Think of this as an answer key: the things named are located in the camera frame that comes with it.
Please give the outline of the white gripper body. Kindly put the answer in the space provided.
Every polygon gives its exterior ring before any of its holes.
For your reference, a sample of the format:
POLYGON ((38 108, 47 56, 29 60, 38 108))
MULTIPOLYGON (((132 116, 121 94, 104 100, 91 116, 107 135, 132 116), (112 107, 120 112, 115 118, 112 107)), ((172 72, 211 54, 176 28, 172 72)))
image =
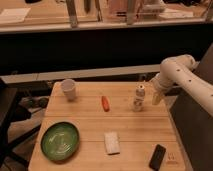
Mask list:
POLYGON ((157 92, 161 92, 163 94, 167 93, 171 89, 171 80, 161 73, 156 74, 151 79, 151 83, 157 92))

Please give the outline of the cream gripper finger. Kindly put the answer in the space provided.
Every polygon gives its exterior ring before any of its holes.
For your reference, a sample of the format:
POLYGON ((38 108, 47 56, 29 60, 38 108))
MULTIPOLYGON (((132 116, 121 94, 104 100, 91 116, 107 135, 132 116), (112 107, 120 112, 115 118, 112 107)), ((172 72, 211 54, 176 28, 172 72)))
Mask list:
POLYGON ((153 99, 152 99, 152 104, 153 105, 158 105, 161 100, 164 98, 165 94, 160 91, 156 91, 153 93, 153 99))

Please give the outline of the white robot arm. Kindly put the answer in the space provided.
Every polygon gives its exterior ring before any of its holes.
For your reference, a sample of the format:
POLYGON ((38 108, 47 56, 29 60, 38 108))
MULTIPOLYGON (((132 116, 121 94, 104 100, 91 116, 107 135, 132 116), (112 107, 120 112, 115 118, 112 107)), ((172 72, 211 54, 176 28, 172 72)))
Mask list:
POLYGON ((152 104, 158 105, 176 83, 213 117, 213 85, 196 76, 192 72, 195 67, 196 61, 191 55, 164 59, 160 64, 160 72, 151 79, 155 89, 152 104))

